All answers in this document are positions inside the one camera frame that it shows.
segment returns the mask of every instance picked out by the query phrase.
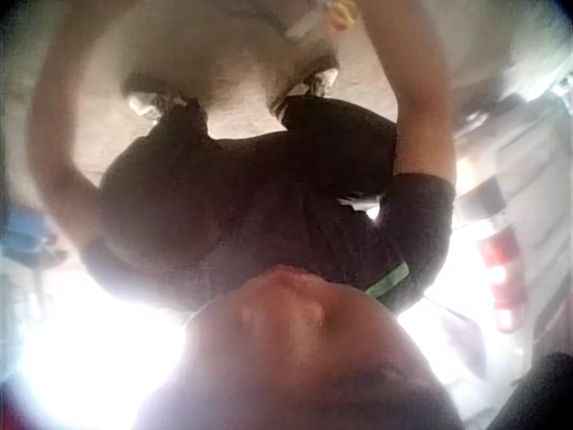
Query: black t-shirt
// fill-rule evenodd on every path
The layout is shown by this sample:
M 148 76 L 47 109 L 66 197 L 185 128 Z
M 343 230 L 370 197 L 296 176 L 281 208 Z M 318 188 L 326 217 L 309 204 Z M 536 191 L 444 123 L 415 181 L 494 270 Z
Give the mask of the black t-shirt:
M 449 247 L 455 190 L 436 176 L 395 176 L 376 222 L 297 181 L 268 182 L 232 234 L 186 270 L 143 274 L 98 241 L 82 256 L 111 294 L 194 310 L 276 265 L 367 292 L 393 312 L 419 300 Z

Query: green stripe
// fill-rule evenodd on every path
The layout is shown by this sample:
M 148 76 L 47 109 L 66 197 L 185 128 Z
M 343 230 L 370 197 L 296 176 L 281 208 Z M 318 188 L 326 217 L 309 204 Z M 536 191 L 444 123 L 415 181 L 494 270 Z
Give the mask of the green stripe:
M 391 271 L 383 279 L 376 282 L 366 291 L 366 294 L 374 300 L 379 300 L 380 297 L 388 293 L 397 284 L 404 280 L 410 274 L 410 269 L 405 262 L 402 262 L 396 269 Z

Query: person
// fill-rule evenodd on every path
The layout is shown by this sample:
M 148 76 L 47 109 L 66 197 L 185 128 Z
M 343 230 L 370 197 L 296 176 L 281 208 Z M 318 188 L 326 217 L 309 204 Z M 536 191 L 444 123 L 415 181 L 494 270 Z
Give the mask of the person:
M 285 101 L 284 132 L 215 141 L 197 100 L 156 91 L 158 124 L 97 189 L 73 163 L 75 103 L 89 47 L 134 3 L 73 5 L 36 89 L 29 154 L 103 288 L 198 311 L 176 382 L 141 428 L 459 428 L 391 317 L 440 270 L 455 196 L 449 78 L 424 11 L 356 1 L 395 125 L 298 97 Z M 338 200 L 375 195 L 377 222 Z

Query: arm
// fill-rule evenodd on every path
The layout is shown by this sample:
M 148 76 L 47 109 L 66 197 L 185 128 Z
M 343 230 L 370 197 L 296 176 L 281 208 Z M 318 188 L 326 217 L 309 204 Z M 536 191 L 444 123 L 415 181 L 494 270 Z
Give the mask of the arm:
M 419 0 L 355 0 L 398 101 L 395 173 L 456 181 L 449 76 Z
M 90 51 L 135 0 L 83 0 L 56 32 L 34 94 L 28 158 L 38 191 L 77 247 L 100 236 L 97 189 L 73 162 L 77 98 Z

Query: black shirt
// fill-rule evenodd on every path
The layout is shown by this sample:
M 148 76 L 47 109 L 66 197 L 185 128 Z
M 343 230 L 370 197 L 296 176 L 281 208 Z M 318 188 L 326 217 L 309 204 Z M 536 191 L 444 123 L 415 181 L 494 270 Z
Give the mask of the black shirt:
M 395 176 L 372 221 L 311 186 L 275 181 L 254 192 L 245 216 L 198 264 L 157 277 L 117 259 L 104 241 L 82 253 L 111 294 L 157 300 L 182 310 L 241 287 L 276 265 L 289 265 L 367 292 L 393 312 L 419 300 L 448 251 L 455 190 L 435 176 Z

